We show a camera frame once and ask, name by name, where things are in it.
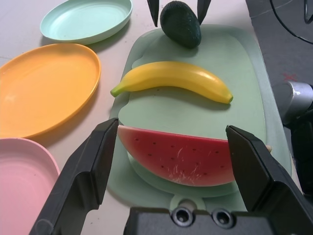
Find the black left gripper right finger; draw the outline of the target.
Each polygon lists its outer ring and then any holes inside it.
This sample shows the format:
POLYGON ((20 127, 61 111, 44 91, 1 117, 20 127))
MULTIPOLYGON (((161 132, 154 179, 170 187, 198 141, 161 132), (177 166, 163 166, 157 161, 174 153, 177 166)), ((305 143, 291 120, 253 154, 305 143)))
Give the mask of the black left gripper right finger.
POLYGON ((248 212, 263 215, 278 235, 311 235, 313 207, 265 144, 226 127, 233 174, 248 212))

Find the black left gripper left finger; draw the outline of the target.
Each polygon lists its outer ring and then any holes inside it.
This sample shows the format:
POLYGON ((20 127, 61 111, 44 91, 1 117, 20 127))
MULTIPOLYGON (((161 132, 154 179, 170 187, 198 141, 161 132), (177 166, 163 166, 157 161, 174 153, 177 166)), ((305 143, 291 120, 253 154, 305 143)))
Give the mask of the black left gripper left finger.
POLYGON ((71 154, 30 234, 81 233, 87 214, 103 202, 118 125, 117 118, 98 124, 71 154))

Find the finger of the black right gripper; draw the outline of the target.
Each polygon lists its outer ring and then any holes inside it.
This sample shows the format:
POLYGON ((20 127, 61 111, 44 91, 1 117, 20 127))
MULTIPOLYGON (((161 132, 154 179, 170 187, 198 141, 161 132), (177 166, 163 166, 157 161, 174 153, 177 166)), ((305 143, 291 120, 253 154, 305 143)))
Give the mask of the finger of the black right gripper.
POLYGON ((158 14, 159 14, 159 0, 147 0, 150 14, 154 23, 154 26, 157 27, 158 14))
POLYGON ((198 0, 197 1, 197 16, 198 16, 199 24, 202 24, 207 14, 210 3, 211 3, 211 0, 198 0))

